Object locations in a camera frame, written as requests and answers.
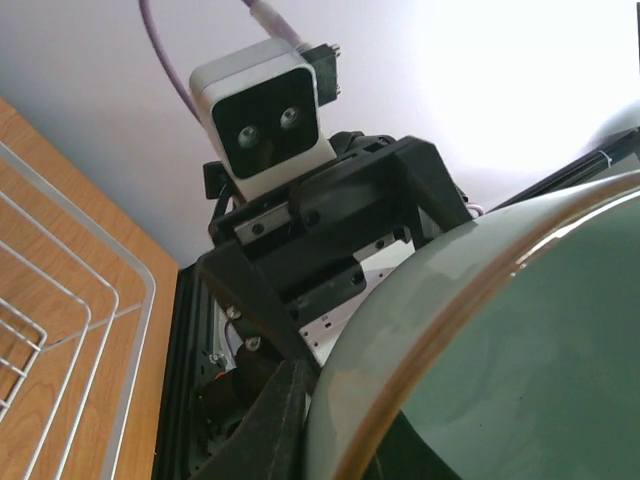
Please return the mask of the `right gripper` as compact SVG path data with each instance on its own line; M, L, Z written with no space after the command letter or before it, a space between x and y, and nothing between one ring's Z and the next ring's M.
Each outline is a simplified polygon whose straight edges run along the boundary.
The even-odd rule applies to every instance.
M242 339L265 339L318 375L300 329L364 290L363 259L385 241L422 247L470 218L433 144L364 137L328 165L213 219L214 247L197 267Z

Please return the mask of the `white wire dish rack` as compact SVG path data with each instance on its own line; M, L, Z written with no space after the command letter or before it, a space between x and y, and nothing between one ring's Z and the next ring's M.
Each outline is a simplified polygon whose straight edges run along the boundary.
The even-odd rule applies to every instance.
M149 269L1 150L1 475L111 479L156 293Z

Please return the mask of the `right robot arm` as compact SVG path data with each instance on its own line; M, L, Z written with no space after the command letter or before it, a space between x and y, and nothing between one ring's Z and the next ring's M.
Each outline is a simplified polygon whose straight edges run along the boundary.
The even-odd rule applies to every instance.
M422 247L470 220L436 147L356 138L353 150L209 226L198 269L243 338L320 369L301 328L366 287L362 261L387 243Z

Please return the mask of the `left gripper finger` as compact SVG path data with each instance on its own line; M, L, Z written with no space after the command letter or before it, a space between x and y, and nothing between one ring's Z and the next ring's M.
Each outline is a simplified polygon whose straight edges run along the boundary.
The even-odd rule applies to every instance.
M199 479L301 479L307 386L301 361L284 361Z

